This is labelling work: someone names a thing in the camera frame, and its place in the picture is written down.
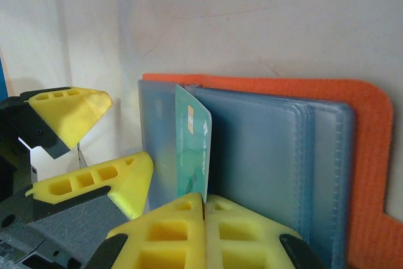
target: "credit card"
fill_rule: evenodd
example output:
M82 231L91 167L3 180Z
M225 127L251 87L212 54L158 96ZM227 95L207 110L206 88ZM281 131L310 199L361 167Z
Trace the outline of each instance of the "credit card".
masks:
M175 88L175 112L178 196L200 192L206 202L211 113L179 85Z

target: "black plastic part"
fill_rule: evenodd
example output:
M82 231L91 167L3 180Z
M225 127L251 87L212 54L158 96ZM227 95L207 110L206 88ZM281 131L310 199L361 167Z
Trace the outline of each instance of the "black plastic part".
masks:
M22 93L0 102L0 202L31 182L29 150L18 140L21 138L31 148L43 147L54 159L69 151L55 132L36 111L25 102L29 98L64 88L43 89ZM15 172L19 171L18 180Z
M0 203L0 221L14 214L25 224L33 222L33 198L32 195L25 197L25 193L31 188L32 185L27 186Z
M81 263L77 261L75 258L69 259L67 263L67 269L80 269Z
M31 269L65 269L62 265L45 260L39 255L31 255L23 261L23 265Z
M10 226L13 222L15 221L15 215L14 214L9 214L7 215L3 221L1 222L1 227L2 228L7 228Z
M13 194L16 168L2 156L0 156L0 167L0 202L2 202Z
M126 243L127 235L119 233L105 239L85 265L84 269L110 269Z
M303 240L291 234L282 234L280 242L291 259L295 269L326 269L323 263L314 254Z

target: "orange felt mat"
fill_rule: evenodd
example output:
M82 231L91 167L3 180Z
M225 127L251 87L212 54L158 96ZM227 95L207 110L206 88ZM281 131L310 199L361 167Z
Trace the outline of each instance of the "orange felt mat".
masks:
M403 268L403 224L383 211L393 108L389 97L381 89L352 79L272 79L180 74L144 74L143 79L348 103L357 117L349 218L349 267Z

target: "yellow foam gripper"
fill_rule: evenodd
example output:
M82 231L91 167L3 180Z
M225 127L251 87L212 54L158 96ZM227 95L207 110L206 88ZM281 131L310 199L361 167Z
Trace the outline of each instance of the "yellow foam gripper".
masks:
M139 152L36 182L25 195L32 194L36 200L57 204L110 186L109 198L132 220L144 211L153 169L150 156Z
M205 269L205 230L200 193L189 193L123 224L107 238L128 238L112 269Z
M69 149L77 145L112 106L107 92L85 88L39 93L26 102Z
M295 269L279 238L297 232L225 198L205 206L208 269Z

